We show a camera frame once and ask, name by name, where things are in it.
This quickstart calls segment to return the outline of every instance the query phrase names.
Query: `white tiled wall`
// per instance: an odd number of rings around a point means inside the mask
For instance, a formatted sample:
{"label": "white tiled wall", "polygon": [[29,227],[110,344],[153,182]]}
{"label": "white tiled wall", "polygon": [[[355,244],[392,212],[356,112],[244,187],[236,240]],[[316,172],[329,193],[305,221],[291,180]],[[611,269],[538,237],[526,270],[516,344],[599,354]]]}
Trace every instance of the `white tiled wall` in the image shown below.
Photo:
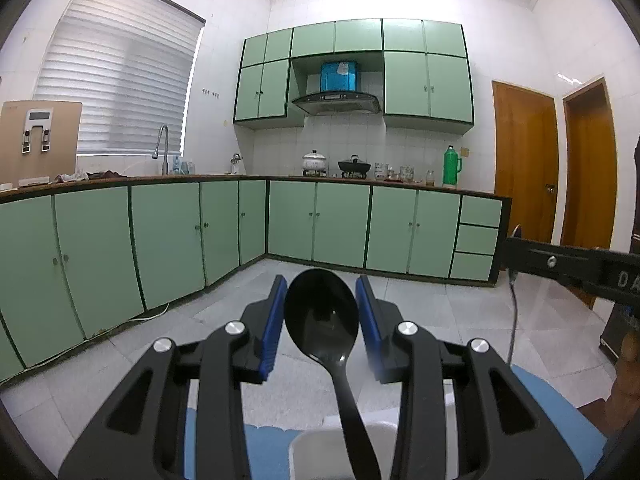
{"label": "white tiled wall", "polygon": [[[550,55],[557,97],[560,179],[554,241],[560,239],[566,195],[566,126],[562,97],[581,84],[604,76],[618,152],[611,248],[626,252],[636,206],[634,149],[640,134],[640,46],[611,0],[539,0],[533,14]],[[571,84],[565,78],[577,81]],[[598,300],[594,309],[607,319],[611,304]]]}
{"label": "white tiled wall", "polygon": [[422,18],[462,23],[471,63],[476,126],[463,137],[386,128],[381,116],[356,114],[307,118],[304,128],[255,134],[254,171],[300,173],[302,155],[313,148],[326,155],[330,172],[356,153],[370,163],[428,169],[442,181],[442,155],[449,143],[470,149],[460,187],[493,192],[495,116],[492,80],[551,94],[554,82],[547,52],[532,12],[511,0],[274,0],[269,30],[350,18]]}
{"label": "white tiled wall", "polygon": [[[31,99],[47,43],[70,0],[32,0],[0,51],[0,103]],[[250,168],[253,135],[233,125],[244,38],[266,30],[271,0],[171,0],[206,20],[193,73],[184,156],[199,173],[229,170],[235,152]],[[203,94],[202,89],[210,90]],[[158,161],[137,156],[79,157],[78,169],[159,173]]]}

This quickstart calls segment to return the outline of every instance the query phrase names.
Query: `kitchen sink faucet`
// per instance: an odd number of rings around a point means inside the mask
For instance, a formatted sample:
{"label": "kitchen sink faucet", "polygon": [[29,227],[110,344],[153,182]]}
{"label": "kitchen sink faucet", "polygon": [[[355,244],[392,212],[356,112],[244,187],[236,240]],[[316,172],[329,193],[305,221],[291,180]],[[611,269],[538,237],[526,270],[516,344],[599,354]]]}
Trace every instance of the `kitchen sink faucet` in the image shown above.
{"label": "kitchen sink faucet", "polygon": [[164,131],[164,159],[162,160],[162,174],[169,173],[169,165],[166,161],[166,153],[169,151],[169,127],[166,124],[160,126],[158,130],[158,142],[156,142],[156,148],[151,158],[158,158],[158,146],[160,146],[160,140],[162,139],[162,131]]}

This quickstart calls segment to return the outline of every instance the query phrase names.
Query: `spoon handle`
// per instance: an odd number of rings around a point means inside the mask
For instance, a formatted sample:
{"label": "spoon handle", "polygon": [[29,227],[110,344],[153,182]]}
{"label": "spoon handle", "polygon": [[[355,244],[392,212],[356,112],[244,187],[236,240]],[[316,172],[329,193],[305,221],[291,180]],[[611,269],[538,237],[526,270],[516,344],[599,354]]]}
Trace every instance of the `spoon handle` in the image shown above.
{"label": "spoon handle", "polygon": [[342,434],[347,446],[347,455],[356,480],[380,480],[380,466],[371,440],[360,418],[360,412],[353,399],[351,387],[344,368],[332,373],[335,400],[342,423]]}

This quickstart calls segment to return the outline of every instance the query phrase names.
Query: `window blind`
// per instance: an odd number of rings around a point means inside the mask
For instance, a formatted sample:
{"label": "window blind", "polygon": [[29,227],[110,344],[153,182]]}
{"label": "window blind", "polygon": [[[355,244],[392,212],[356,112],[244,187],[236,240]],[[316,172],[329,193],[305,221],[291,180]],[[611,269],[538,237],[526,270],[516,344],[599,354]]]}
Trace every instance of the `window blind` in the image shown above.
{"label": "window blind", "polygon": [[72,0],[34,99],[82,102],[78,153],[152,153],[162,124],[180,153],[202,25],[162,0]]}

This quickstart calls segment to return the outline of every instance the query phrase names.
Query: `tiled floor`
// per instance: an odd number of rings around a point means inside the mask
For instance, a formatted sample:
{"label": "tiled floor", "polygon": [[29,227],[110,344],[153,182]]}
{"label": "tiled floor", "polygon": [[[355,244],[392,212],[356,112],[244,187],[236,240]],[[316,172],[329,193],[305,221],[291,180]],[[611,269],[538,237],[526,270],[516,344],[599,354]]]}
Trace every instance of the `tiled floor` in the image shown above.
{"label": "tiled floor", "polygon": [[[121,332],[53,368],[2,391],[17,427],[54,472],[87,422],[132,364],[158,337],[178,344],[205,338],[237,319],[252,301],[266,297],[276,274],[290,283],[306,267],[263,260],[223,285],[179,302],[164,316]],[[338,272],[353,290],[356,274]],[[506,356],[513,319],[502,276],[496,288],[473,288],[370,278],[374,293],[398,305],[405,319],[440,339],[487,339]],[[603,322],[561,286],[520,275],[520,311],[514,363],[549,381],[575,406],[607,397],[613,366],[598,350]],[[283,330],[274,371],[263,386],[244,384],[245,422],[281,428],[312,428],[337,407],[329,375],[303,356]],[[348,376],[363,412],[399,406],[400,386],[381,386],[366,369],[359,337]]]}

